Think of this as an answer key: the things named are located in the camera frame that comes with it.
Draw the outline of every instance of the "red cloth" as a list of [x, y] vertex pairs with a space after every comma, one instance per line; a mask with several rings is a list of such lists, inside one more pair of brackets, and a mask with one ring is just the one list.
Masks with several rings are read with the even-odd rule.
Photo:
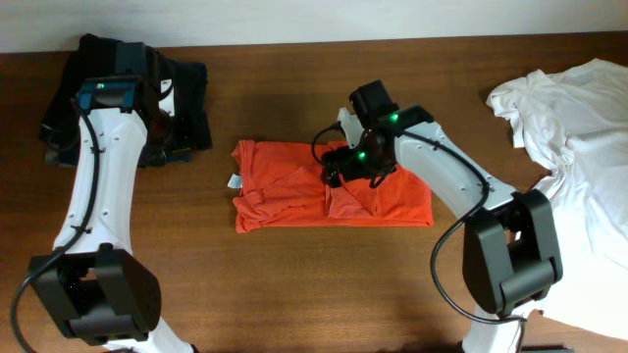
[[[318, 145], [320, 155], [343, 146]], [[321, 180], [323, 168], [306, 143], [242, 140], [233, 156], [242, 176], [235, 228], [260, 227], [429, 227], [432, 191], [409, 171], [397, 166], [376, 189], [361, 179], [330, 188]]]

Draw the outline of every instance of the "white label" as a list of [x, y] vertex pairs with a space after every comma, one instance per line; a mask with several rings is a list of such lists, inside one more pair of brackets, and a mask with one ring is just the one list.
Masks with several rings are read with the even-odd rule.
[[230, 188], [242, 188], [242, 176], [232, 175], [227, 186]]

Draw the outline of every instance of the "black fabric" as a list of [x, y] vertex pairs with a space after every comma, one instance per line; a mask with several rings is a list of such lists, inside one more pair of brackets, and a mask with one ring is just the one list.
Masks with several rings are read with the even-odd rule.
[[[41, 121], [39, 139], [58, 152], [58, 162], [75, 165], [79, 160], [79, 117], [70, 99], [86, 78], [110, 76], [115, 73], [116, 46], [120, 40], [84, 35], [78, 50], [66, 63], [59, 90]], [[212, 147], [212, 139], [204, 110], [207, 69], [202, 63], [179, 63], [161, 56], [160, 79], [175, 82], [175, 119], [193, 149]]]

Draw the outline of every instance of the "white fabric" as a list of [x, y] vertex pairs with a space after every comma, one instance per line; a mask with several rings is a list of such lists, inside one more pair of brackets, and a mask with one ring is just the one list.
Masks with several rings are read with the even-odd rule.
[[487, 104], [510, 121], [514, 147], [551, 171], [535, 187], [554, 211], [564, 277], [544, 315], [628, 339], [628, 68], [535, 71]]

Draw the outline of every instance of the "wooden tabletop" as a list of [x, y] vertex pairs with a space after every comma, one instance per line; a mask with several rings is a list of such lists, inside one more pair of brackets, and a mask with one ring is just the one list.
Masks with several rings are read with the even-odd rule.
[[[159, 278], [163, 317], [201, 352], [415, 352], [461, 340], [470, 323], [434, 289], [428, 260], [454, 221], [438, 199], [431, 228], [235, 230], [243, 138], [309, 142], [380, 78], [400, 106], [420, 103], [489, 173], [520, 189], [546, 171], [514, 150], [506, 121], [485, 104], [497, 85], [536, 69], [564, 71], [593, 58], [628, 65], [628, 33], [467, 37], [373, 42], [167, 48], [209, 71], [205, 107], [214, 148], [188, 164], [137, 171], [134, 256]], [[38, 124], [68, 53], [0, 55], [0, 351], [17, 352], [9, 304], [32, 255], [47, 254], [66, 216], [75, 170], [46, 166]], [[440, 259], [449, 293], [471, 310], [461, 236]], [[100, 352], [64, 339], [29, 290], [20, 322], [40, 352]], [[579, 353], [625, 352], [628, 343], [538, 314], [527, 345]]]

